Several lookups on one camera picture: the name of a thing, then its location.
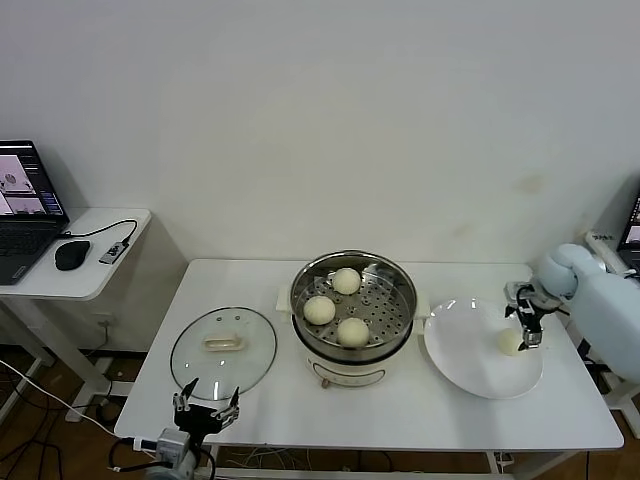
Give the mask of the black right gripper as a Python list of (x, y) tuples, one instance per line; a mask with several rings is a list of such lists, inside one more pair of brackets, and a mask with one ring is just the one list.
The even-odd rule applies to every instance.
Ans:
[(529, 298), (529, 294), (533, 293), (532, 286), (520, 286), (516, 291), (516, 304), (508, 303), (504, 310), (505, 318), (509, 318), (517, 311), (519, 321), (523, 326), (520, 351), (536, 349), (542, 342), (543, 328), (540, 325), (542, 314)]

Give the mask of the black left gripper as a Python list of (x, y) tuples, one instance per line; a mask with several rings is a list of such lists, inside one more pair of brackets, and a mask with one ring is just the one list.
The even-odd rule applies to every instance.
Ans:
[(207, 435), (220, 433), (224, 424), (232, 424), (239, 416), (239, 388), (234, 390), (229, 404), (222, 410), (201, 405), (190, 405), (189, 398), (197, 386), (199, 378), (187, 383), (180, 392), (173, 395), (174, 424), (180, 431), (189, 434), (191, 446), (201, 446)]

